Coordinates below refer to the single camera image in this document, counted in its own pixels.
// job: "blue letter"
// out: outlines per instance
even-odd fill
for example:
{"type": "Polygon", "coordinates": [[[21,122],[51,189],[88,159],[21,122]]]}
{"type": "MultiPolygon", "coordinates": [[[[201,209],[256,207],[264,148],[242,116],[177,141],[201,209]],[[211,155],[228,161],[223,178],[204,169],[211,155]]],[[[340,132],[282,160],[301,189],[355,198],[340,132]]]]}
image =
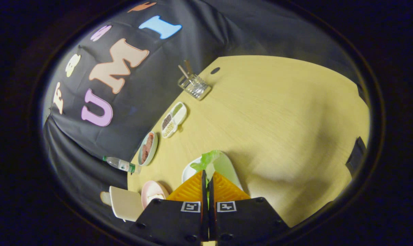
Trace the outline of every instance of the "blue letter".
{"type": "Polygon", "coordinates": [[[167,39],[168,37],[175,34],[177,31],[179,31],[182,28],[182,26],[172,25],[168,22],[165,22],[159,18],[159,15],[157,15],[145,21],[138,28],[149,28],[161,34],[160,39],[167,39]]]}

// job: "lettuce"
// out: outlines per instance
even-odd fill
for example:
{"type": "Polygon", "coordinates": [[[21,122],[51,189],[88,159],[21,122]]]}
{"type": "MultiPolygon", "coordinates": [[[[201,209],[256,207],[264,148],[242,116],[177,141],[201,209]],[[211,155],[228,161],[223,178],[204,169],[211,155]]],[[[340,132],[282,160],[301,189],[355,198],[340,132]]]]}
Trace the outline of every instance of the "lettuce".
{"type": "Polygon", "coordinates": [[[213,150],[208,153],[202,154],[202,157],[200,158],[200,163],[192,163],[190,167],[196,170],[196,173],[202,170],[206,170],[208,164],[212,163],[215,159],[219,158],[219,156],[222,154],[223,154],[222,151],[219,151],[219,150],[213,150]]]}

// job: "wooden table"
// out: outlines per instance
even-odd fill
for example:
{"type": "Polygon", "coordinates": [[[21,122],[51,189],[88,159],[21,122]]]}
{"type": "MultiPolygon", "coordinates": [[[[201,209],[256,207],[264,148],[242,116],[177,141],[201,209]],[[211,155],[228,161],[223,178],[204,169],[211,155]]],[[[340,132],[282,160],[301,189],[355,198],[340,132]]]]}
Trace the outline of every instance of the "wooden table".
{"type": "MultiPolygon", "coordinates": [[[[171,193],[189,162],[217,149],[229,156],[244,191],[265,197],[294,226],[349,184],[345,163],[358,136],[367,144],[370,127],[369,109],[352,81],[274,56],[220,57],[199,76],[211,92],[202,101],[183,92],[170,105],[166,114],[181,101],[188,116],[173,136],[160,137],[140,175],[127,175],[129,190],[140,192],[155,180],[171,193]]],[[[161,132],[166,114],[153,131],[161,132]]]]}

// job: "plastic bottle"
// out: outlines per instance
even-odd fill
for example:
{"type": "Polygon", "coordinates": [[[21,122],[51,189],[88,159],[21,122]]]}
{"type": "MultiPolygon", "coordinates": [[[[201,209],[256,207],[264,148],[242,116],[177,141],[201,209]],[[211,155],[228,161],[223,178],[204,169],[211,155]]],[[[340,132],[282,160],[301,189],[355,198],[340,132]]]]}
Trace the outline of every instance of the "plastic bottle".
{"type": "Polygon", "coordinates": [[[110,164],[112,167],[115,167],[117,169],[129,172],[129,173],[140,173],[141,171],[140,166],[129,163],[117,157],[104,156],[102,160],[104,160],[105,162],[108,162],[108,164],[110,164]]]}

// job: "pink plate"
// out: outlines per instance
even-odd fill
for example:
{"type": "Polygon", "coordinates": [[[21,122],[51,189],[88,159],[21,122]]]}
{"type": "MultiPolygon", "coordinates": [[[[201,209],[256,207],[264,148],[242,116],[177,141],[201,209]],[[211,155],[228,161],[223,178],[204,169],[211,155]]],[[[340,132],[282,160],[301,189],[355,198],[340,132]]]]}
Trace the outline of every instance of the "pink plate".
{"type": "Polygon", "coordinates": [[[160,183],[153,180],[147,181],[143,185],[143,189],[141,190],[141,203],[143,204],[143,208],[147,207],[147,197],[157,194],[162,194],[165,199],[169,196],[169,192],[167,192],[164,186],[162,186],[160,183]]]}

